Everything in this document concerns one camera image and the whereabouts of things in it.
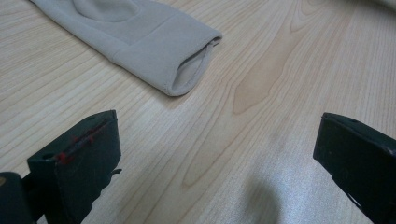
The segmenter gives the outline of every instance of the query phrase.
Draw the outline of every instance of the wooden table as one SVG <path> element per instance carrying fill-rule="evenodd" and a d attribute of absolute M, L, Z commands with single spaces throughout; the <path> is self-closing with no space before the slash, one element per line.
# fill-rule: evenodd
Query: wooden table
<path fill-rule="evenodd" d="M 84 223 L 370 223 L 312 159 L 333 112 L 396 137 L 396 13 L 363 0 L 162 0 L 224 34 L 167 97 L 26 0 L 0 2 L 0 170 L 116 109 L 120 175 Z"/>

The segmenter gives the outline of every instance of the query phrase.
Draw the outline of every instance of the gray cloth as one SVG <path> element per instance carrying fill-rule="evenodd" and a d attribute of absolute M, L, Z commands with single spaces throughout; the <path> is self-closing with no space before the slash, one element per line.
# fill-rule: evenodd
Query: gray cloth
<path fill-rule="evenodd" d="M 155 88 L 190 91 L 221 33 L 149 0 L 31 0 L 64 29 Z"/>

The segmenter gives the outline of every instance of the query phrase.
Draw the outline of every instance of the black plastic part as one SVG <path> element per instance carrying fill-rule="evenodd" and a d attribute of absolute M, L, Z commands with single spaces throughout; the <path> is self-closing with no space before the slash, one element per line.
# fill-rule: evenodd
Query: black plastic part
<path fill-rule="evenodd" d="M 18 174 L 0 173 L 0 211 L 0 223 L 34 223 Z"/>
<path fill-rule="evenodd" d="M 119 161 L 116 111 L 85 118 L 27 160 L 28 176 L 21 181 L 14 174 L 19 180 L 6 182 L 13 187 L 0 189 L 0 214 L 13 215 L 0 223 L 25 223 L 20 217 L 37 221 L 43 214 L 49 224 L 81 223 L 111 176 L 120 172 L 115 170 Z M 3 199 L 4 193 L 12 197 Z M 23 206 L 13 210 L 9 204 Z"/>
<path fill-rule="evenodd" d="M 394 223 L 396 140 L 354 119 L 323 114 L 314 159 L 374 223 Z"/>

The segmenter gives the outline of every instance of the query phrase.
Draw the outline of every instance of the folded fabric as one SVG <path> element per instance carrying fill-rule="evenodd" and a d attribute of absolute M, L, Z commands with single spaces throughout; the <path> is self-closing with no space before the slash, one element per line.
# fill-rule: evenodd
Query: folded fabric
<path fill-rule="evenodd" d="M 31 0 L 46 15 L 153 87 L 190 91 L 221 33 L 149 0 Z"/>

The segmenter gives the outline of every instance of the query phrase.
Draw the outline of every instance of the wood grain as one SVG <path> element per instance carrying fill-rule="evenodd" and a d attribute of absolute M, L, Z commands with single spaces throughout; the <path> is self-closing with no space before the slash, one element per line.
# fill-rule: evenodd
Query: wood grain
<path fill-rule="evenodd" d="M 161 2 L 224 34 L 177 98 L 32 3 L 1 1 L 0 170 L 27 175 L 30 155 L 116 109 L 123 171 L 84 223 L 370 223 L 312 152 L 325 111 L 396 138 L 395 11 L 365 0 Z"/>

